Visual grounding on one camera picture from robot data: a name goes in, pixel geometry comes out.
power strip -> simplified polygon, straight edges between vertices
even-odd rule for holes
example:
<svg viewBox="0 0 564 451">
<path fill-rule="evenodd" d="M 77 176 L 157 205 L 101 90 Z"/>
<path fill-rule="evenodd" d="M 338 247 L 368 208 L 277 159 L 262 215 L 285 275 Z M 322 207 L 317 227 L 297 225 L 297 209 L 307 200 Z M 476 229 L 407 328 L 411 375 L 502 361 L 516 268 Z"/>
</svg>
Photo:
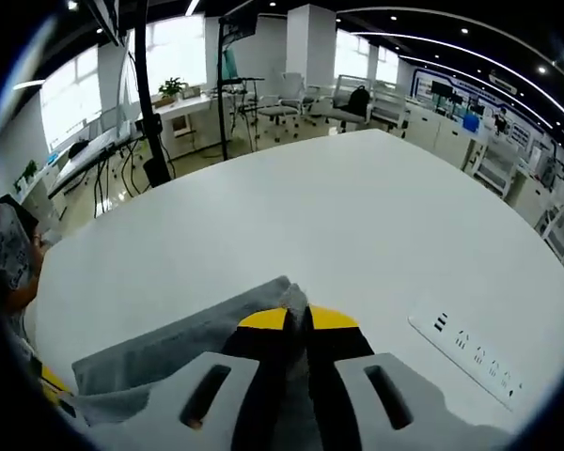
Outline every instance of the power strip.
<svg viewBox="0 0 564 451">
<path fill-rule="evenodd" d="M 508 410 L 523 396 L 523 380 L 467 324 L 438 305 L 422 303 L 410 324 Z"/>
</svg>

window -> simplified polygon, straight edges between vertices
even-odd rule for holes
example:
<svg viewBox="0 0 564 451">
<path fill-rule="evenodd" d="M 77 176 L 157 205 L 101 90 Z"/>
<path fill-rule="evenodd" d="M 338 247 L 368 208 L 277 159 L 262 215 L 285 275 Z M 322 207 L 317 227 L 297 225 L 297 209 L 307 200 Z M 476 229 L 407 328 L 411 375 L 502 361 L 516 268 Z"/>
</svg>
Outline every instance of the window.
<svg viewBox="0 0 564 451">
<path fill-rule="evenodd" d="M 369 42 L 346 31 L 337 31 L 335 78 L 339 75 L 368 77 Z"/>
<path fill-rule="evenodd" d="M 129 50 L 135 55 L 134 31 Z M 207 83 L 205 21 L 203 16 L 176 17 L 147 25 L 147 72 L 150 95 L 169 78 L 190 86 Z M 139 101 L 134 70 L 127 70 L 130 101 Z"/>
<path fill-rule="evenodd" d="M 399 56 L 395 52 L 378 48 L 378 67 L 376 68 L 376 80 L 382 82 L 397 83 L 399 73 Z"/>
<path fill-rule="evenodd" d="M 52 151 L 101 115 L 98 48 L 83 52 L 48 77 L 39 99 L 46 144 Z"/>
</svg>

ceiling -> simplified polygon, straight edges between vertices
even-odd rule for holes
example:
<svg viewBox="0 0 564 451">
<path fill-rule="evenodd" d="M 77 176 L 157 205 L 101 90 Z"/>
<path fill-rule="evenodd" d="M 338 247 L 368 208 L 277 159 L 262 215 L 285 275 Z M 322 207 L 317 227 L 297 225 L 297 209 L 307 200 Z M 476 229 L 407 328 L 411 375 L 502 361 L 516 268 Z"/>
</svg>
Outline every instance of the ceiling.
<svg viewBox="0 0 564 451">
<path fill-rule="evenodd" d="M 276 6 L 270 7 L 271 1 Z M 241 4 L 243 0 L 200 0 L 196 12 L 207 16 L 219 16 Z M 119 0 L 120 25 L 132 28 L 135 20 L 135 0 Z M 262 12 L 286 14 L 289 9 L 312 3 L 338 13 L 340 28 L 352 32 L 385 32 L 417 36 L 450 43 L 478 54 L 485 55 L 507 66 L 536 84 L 556 99 L 564 108 L 564 8 L 526 7 L 504 8 L 505 2 L 486 1 L 481 4 L 456 4 L 448 1 L 401 0 L 263 0 Z M 149 22 L 183 14 L 190 0 L 149 0 Z M 388 8 L 355 10 L 358 8 Z M 57 15 L 56 29 L 46 44 L 39 63 L 36 78 L 45 78 L 62 64 L 92 45 L 106 43 L 104 34 L 96 34 L 97 24 L 83 2 L 77 11 L 63 8 Z M 501 69 L 484 59 L 437 43 L 413 39 L 390 37 L 367 37 L 374 44 L 384 45 L 398 53 L 423 60 L 430 60 L 474 75 L 488 81 L 491 71 L 499 78 L 518 89 L 517 98 L 539 113 L 550 124 L 552 130 L 543 126 L 564 147 L 564 113 L 547 100 L 537 89 L 518 76 Z M 424 63 L 410 61 L 423 66 Z M 541 75 L 539 65 L 547 72 Z M 453 73 L 450 70 L 438 69 Z M 477 82 L 465 79 L 475 85 Z M 24 92 L 20 105 L 24 104 L 35 90 Z M 527 117 L 533 117 L 522 106 L 514 108 Z"/>
</svg>

person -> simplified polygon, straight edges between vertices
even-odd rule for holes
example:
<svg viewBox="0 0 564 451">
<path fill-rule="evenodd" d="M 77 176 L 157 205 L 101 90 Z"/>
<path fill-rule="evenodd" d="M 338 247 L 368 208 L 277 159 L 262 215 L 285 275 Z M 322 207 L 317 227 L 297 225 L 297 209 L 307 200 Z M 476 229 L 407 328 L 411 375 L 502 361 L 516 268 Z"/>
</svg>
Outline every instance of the person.
<svg viewBox="0 0 564 451">
<path fill-rule="evenodd" d="M 506 113 L 508 111 L 506 110 L 506 108 L 504 108 L 503 106 L 499 109 L 499 113 L 494 115 L 495 118 L 495 128 L 496 128 L 496 133 L 497 136 L 500 133 L 505 133 L 506 132 L 506 126 L 508 125 L 508 122 L 506 121 Z"/>
<path fill-rule="evenodd" d="M 0 198 L 0 308 L 8 315 L 13 332 L 28 336 L 25 308 L 38 293 L 44 261 L 38 220 L 11 196 Z"/>
</svg>

black pole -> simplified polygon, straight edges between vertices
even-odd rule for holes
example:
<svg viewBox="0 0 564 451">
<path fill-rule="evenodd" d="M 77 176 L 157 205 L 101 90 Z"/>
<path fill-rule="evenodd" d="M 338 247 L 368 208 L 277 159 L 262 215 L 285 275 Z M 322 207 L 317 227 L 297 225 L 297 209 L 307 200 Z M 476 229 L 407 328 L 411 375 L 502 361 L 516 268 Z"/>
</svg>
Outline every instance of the black pole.
<svg viewBox="0 0 564 451">
<path fill-rule="evenodd" d="M 227 160 L 226 122 L 224 121 L 224 96 L 222 93 L 223 73 L 222 59 L 224 57 L 224 24 L 219 20 L 219 38 L 217 40 L 217 112 L 219 113 L 219 134 L 222 140 L 222 153 L 224 161 Z"/>
<path fill-rule="evenodd" d="M 150 152 L 152 153 L 153 174 L 150 175 L 150 184 L 154 186 L 162 185 L 171 180 L 165 157 L 161 151 L 159 143 L 159 131 L 157 128 L 156 118 L 152 112 L 152 103 L 150 102 L 149 92 L 149 76 L 147 75 L 147 11 L 149 9 L 149 0 L 138 0 L 136 4 L 136 21 L 135 21 L 135 72 L 138 82 L 138 96 L 140 97 L 140 108 L 142 117 L 144 118 L 144 134 L 149 140 Z"/>
</svg>

